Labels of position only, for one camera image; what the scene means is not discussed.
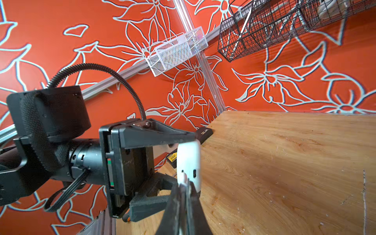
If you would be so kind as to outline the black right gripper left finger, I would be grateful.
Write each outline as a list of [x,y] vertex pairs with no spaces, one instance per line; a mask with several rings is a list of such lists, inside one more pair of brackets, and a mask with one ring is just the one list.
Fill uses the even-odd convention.
[[182,194],[178,184],[172,187],[161,223],[155,235],[178,235],[180,230],[180,210]]

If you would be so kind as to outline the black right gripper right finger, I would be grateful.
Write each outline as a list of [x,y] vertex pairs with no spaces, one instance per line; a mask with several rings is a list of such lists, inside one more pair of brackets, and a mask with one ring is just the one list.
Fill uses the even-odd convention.
[[189,181],[186,191],[186,234],[212,235],[198,193],[191,181]]

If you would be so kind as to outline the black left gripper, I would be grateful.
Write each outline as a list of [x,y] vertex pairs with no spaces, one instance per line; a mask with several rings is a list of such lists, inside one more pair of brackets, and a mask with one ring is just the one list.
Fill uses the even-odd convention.
[[169,196],[158,192],[177,185],[172,176],[154,174],[152,146],[193,142],[196,134],[134,118],[102,126],[99,140],[109,214],[120,219],[129,209],[127,219],[138,222],[163,211]]

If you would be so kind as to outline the mint green earbuds case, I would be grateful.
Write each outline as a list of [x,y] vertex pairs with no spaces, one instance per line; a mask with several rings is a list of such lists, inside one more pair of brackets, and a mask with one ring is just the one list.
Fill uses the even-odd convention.
[[193,182],[198,193],[201,192],[201,145],[198,141],[186,145],[179,144],[177,151],[177,182],[188,184]]

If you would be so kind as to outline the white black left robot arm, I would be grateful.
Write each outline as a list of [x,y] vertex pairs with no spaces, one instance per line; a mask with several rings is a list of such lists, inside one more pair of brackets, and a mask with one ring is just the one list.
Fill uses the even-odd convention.
[[[98,139],[82,139],[91,123],[79,86],[60,82],[79,71],[96,70],[117,79],[135,100],[140,118],[108,124]],[[56,212],[84,184],[102,185],[109,215],[138,221],[162,211],[167,199],[158,191],[183,184],[197,192],[200,141],[146,117],[130,84],[113,69],[95,63],[67,67],[47,88],[10,94],[7,104],[18,137],[1,150],[1,205],[36,192],[48,180],[65,186],[45,203]]]

